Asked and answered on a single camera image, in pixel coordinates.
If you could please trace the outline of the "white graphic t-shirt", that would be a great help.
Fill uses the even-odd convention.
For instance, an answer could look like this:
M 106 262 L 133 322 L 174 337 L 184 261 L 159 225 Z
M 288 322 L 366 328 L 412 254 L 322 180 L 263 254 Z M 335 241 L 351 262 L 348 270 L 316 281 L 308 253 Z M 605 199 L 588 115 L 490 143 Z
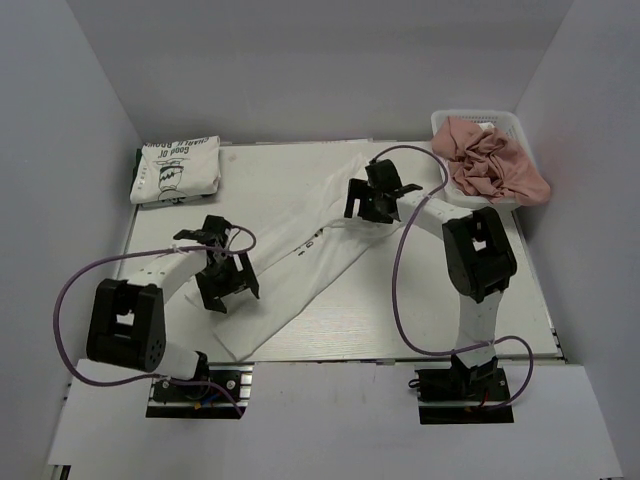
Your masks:
M 174 339 L 200 347 L 217 361 L 336 359 L 323 339 L 312 339 L 317 323 L 305 309 L 367 254 L 393 239 L 396 225 L 343 216 L 350 179 L 365 175 L 364 151 L 269 217 L 251 255 L 260 297 L 234 295 L 226 314 L 208 312 L 189 283 L 180 297 Z

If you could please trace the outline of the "pink t-shirt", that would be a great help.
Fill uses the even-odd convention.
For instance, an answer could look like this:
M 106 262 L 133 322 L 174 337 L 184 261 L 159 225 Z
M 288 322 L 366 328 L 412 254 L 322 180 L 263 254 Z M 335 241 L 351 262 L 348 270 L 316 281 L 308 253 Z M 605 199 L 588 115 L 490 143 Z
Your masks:
M 542 205 L 551 197 L 551 187 L 525 149 L 497 127 L 449 116 L 432 149 L 447 161 L 449 183 L 466 197 L 521 206 Z

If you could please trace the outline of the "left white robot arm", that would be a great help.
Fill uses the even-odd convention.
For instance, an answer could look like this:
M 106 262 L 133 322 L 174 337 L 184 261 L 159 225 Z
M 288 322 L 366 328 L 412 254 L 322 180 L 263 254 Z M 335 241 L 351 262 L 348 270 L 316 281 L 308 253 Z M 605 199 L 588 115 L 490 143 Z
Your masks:
M 182 229 L 168 252 L 124 280 L 106 279 L 96 289 L 86 353 L 89 359 L 177 380 L 188 398 L 211 387 L 207 357 L 167 340 L 165 305 L 194 280 L 204 308 L 225 314 L 223 298 L 251 291 L 259 283 L 247 247 L 233 252 L 235 226 L 208 215 L 201 228 Z

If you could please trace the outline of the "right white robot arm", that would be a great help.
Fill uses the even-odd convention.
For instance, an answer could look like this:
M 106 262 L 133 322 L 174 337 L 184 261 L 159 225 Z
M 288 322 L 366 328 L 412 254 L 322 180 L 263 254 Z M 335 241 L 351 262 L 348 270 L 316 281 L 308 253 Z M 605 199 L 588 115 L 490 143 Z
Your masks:
M 472 399 L 488 385 L 497 368 L 497 313 L 517 262 L 501 218 L 491 207 L 458 207 L 437 199 L 416 184 L 404 185 L 390 160 L 365 167 L 365 180 L 349 180 L 346 218 L 404 226 L 402 241 L 413 226 L 443 242 L 449 279 L 459 294 L 456 346 L 448 354 L 456 368 L 453 390 Z

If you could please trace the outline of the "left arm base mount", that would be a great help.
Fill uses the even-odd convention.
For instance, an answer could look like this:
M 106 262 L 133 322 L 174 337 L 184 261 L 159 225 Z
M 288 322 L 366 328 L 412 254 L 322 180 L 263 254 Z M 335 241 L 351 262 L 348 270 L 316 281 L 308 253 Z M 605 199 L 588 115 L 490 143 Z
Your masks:
M 253 365 L 211 365 L 209 367 L 209 380 L 218 384 L 233 399 L 240 412 L 217 388 L 178 386 L 168 380 L 161 380 L 152 382 L 146 417 L 239 420 L 249 403 L 253 368 Z

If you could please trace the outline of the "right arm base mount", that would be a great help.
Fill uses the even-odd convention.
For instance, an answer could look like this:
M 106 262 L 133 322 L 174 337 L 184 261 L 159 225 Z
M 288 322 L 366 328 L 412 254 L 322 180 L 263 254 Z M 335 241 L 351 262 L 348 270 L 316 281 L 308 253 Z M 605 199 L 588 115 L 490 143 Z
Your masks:
M 480 368 L 468 369 L 458 357 L 448 368 L 415 371 L 408 382 L 418 399 L 421 425 L 484 425 L 514 422 L 503 368 L 493 357 Z

